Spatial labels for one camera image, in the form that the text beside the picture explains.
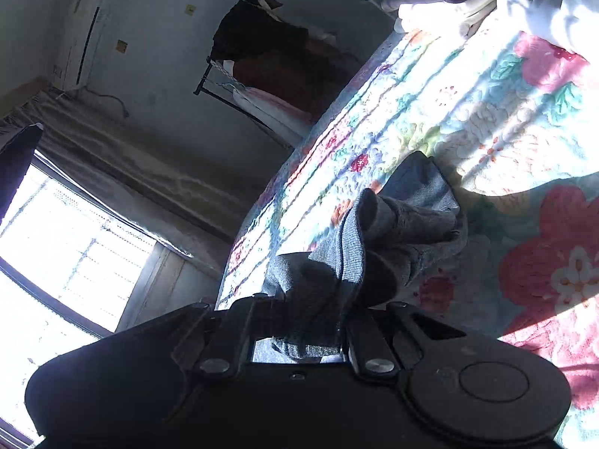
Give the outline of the dark grey henley shirt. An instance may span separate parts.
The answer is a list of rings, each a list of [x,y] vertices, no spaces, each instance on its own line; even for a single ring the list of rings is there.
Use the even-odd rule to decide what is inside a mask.
[[[284,331],[262,339],[258,363],[310,363],[340,354],[350,312],[384,304],[467,242],[465,214],[434,159],[407,156],[375,193],[363,190],[310,253],[269,263],[263,292],[283,301]]]

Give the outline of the dark clothes on rack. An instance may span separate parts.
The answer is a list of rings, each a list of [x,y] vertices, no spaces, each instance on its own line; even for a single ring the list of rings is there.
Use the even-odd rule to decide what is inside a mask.
[[[259,0],[238,0],[220,21],[210,59],[231,61],[241,84],[318,120],[361,68],[358,58],[274,17]]]

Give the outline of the black clothes rack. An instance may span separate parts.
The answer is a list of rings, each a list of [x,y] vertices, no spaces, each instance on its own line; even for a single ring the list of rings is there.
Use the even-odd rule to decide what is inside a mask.
[[[212,37],[206,68],[193,94],[207,95],[248,117],[273,141],[292,148],[305,135],[301,111],[255,83],[259,70],[241,75],[246,64],[267,58],[294,34],[294,27],[273,13],[280,6],[277,0],[238,0],[227,11]]]

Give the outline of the white air conditioner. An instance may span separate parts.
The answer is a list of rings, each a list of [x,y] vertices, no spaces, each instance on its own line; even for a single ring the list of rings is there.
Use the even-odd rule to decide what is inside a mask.
[[[65,17],[52,84],[62,91],[86,86],[109,0],[73,0]]]

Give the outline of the window with metal grille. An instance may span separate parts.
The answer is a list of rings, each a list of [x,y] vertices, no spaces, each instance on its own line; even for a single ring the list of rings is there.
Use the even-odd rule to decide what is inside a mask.
[[[1,221],[1,260],[49,295],[43,304],[1,276],[1,419],[37,436],[24,406],[41,364],[97,340],[66,312],[114,333],[129,301],[167,303],[190,270],[176,253],[30,167]]]

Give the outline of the beige window curtain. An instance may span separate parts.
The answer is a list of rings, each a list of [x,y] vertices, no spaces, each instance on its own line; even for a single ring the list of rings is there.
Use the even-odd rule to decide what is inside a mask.
[[[220,271],[256,194],[202,159],[159,151],[72,97],[41,91],[1,116],[11,131],[41,124],[40,154],[109,209],[155,239]]]

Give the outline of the white garment on rack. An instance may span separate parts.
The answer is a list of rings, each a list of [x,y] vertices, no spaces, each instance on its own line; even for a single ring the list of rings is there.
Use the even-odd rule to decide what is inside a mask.
[[[245,86],[234,79],[234,62],[225,60],[220,70],[231,85],[235,104],[262,122],[288,145],[298,147],[312,129],[311,117],[277,96],[255,87]]]

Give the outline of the floral quilted bedspread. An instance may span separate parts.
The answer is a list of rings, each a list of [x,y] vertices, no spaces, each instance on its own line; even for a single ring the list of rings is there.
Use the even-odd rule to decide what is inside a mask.
[[[466,247],[399,297],[562,369],[566,448],[598,444],[598,68],[522,31],[463,44],[391,39],[252,207],[217,299],[258,292],[270,260],[315,248],[410,153],[435,159]]]

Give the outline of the folded white garment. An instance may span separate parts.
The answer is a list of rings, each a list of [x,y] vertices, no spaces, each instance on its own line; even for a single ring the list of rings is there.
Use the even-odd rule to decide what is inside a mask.
[[[397,9],[394,31],[397,34],[425,31],[432,34],[459,34],[472,37],[483,20],[495,10],[496,0],[463,2],[401,3]]]

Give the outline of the crumpled white clothing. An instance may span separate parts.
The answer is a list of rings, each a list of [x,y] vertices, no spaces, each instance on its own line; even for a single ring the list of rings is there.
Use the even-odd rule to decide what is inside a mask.
[[[496,0],[518,30],[598,62],[598,0]]]

